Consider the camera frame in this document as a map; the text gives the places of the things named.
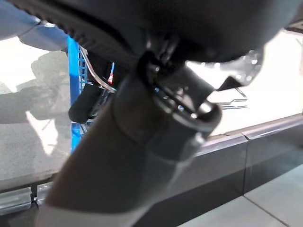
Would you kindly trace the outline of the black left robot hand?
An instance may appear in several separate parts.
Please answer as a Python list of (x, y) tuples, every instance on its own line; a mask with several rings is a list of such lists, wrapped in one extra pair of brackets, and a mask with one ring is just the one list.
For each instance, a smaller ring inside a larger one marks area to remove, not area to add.
[(219, 89), (248, 85), (300, 0), (15, 0), (124, 79), (64, 164), (38, 227), (129, 227), (187, 168), (222, 112), (187, 61), (221, 63)]

